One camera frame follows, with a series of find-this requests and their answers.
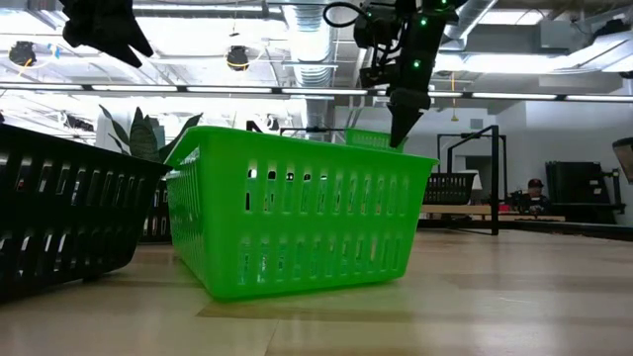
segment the black plastic basket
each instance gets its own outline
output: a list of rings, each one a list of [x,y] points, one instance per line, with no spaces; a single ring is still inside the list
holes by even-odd
[[[127,265],[168,170],[0,125],[0,300]]]
[[[424,193],[425,205],[466,205],[471,200],[477,173],[431,173]]]
[[[140,243],[171,243],[167,182],[160,180],[143,225]]]

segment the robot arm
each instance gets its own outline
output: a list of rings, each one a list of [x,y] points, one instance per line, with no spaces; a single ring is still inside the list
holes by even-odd
[[[396,0],[393,5],[367,2],[359,8],[335,2],[323,10],[329,25],[354,25],[356,44],[374,49],[372,64],[360,70],[360,80],[363,87],[389,84],[391,147],[397,147],[430,108],[428,84],[444,28],[459,20],[455,10],[464,3],[466,0],[423,0],[418,8],[415,0]],[[354,21],[334,24],[327,17],[334,7],[353,9],[359,16]]]

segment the ceiling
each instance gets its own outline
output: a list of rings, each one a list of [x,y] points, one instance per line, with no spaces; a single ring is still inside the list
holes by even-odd
[[[46,16],[34,16],[33,12],[21,11],[22,0],[9,0],[9,8],[0,9],[0,81],[2,82],[68,82],[91,84],[169,84],[169,85],[243,85],[243,86],[295,86],[294,68],[297,64],[292,58],[292,32],[284,21],[249,19],[238,15],[229,18],[207,16],[204,9],[195,8],[183,12],[166,11],[175,5],[229,6],[235,2],[207,0],[136,0],[135,5],[140,16],[137,21],[147,36],[155,55],[143,58],[141,69],[134,69],[99,51],[87,46],[72,48],[61,36],[64,19],[58,13],[45,12]],[[271,12],[286,0],[269,0]],[[54,1],[43,0],[52,4]],[[320,3],[308,0],[307,3]],[[240,2],[239,6],[257,6],[261,2]],[[517,61],[513,47],[521,45],[508,39],[496,40],[491,31],[500,29],[527,34],[537,29],[543,20],[558,20],[564,23],[571,37],[581,41],[585,35],[582,28],[570,25],[571,20],[590,19],[595,15],[619,11],[630,6],[630,0],[584,0],[584,1],[545,1],[545,0],[498,0],[495,7],[482,19],[480,25],[471,33],[469,45],[489,45],[498,51],[498,44],[508,48],[506,62]],[[353,18],[348,10],[336,10],[331,14],[334,22]],[[333,56],[327,63],[334,67],[334,87],[354,87],[358,69],[366,65],[370,58],[367,51],[356,46],[352,29],[334,30],[332,33]],[[36,44],[38,62],[33,68],[23,68],[12,63],[8,50],[17,41],[29,41]],[[244,72],[235,72],[226,65],[226,52],[232,45],[246,45],[249,48],[251,64]],[[462,59],[480,55],[480,52],[468,51]],[[530,53],[530,61],[540,55],[551,53]],[[441,63],[448,63],[451,52],[442,51],[445,57]],[[510,74],[473,72],[468,70],[438,71],[433,75],[431,84],[438,90],[469,91],[513,91],[513,92],[559,92],[569,93],[609,93],[619,86],[621,80],[615,73],[590,71],[568,75]],[[88,120],[96,119],[99,103],[110,106],[142,106],[150,115],[167,117],[186,117],[205,112],[210,125],[235,125],[236,113],[243,108],[255,108],[243,120],[255,116],[274,114],[294,118],[301,116],[297,103],[288,100],[276,101],[274,105],[256,101],[204,100],[199,98],[140,98],[113,95],[109,98],[95,98],[78,95],[37,94],[9,91],[0,97],[0,109],[5,116],[14,120],[26,120],[25,125],[33,128],[51,126],[57,130],[57,113],[65,110]],[[337,99],[337,104],[347,105],[346,100]],[[437,100],[435,105],[446,108],[453,105],[452,100]],[[511,105],[511,102],[469,101],[459,103],[461,107],[485,108],[494,114]],[[294,120],[293,124],[302,126],[305,121]]]

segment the green plastic basket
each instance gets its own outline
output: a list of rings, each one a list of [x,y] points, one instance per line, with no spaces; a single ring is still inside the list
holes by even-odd
[[[391,152],[402,153],[405,150],[407,138],[396,148],[389,146],[391,136],[388,133],[374,133],[365,130],[345,130],[345,143],[347,145],[365,148],[384,149]]]
[[[401,277],[436,160],[198,127],[167,163],[173,244],[230,300]]]

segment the floor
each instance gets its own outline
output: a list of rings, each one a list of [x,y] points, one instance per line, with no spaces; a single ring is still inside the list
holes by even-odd
[[[418,234],[397,282],[221,305],[169,247],[0,306],[2,355],[633,355],[633,244]]]

